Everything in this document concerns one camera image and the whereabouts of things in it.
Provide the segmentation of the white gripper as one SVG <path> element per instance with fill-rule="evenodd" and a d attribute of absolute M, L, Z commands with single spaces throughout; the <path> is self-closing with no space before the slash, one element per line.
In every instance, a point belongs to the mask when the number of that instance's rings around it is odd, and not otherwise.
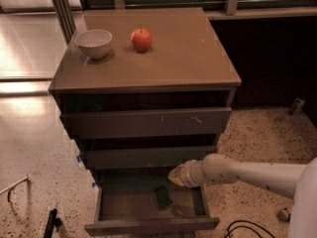
<path fill-rule="evenodd" d="M 205 183 L 201 161 L 191 160 L 171 170 L 167 178 L 176 185 L 198 187 Z"/>

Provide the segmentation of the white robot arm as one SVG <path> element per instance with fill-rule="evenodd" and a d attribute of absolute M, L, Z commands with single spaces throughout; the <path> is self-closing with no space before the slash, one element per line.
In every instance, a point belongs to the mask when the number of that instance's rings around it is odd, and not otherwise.
<path fill-rule="evenodd" d="M 293 200 L 287 238 L 317 238 L 317 159 L 307 165 L 235 161 L 219 154 L 190 160 L 168 179 L 179 186 L 241 181 Z"/>

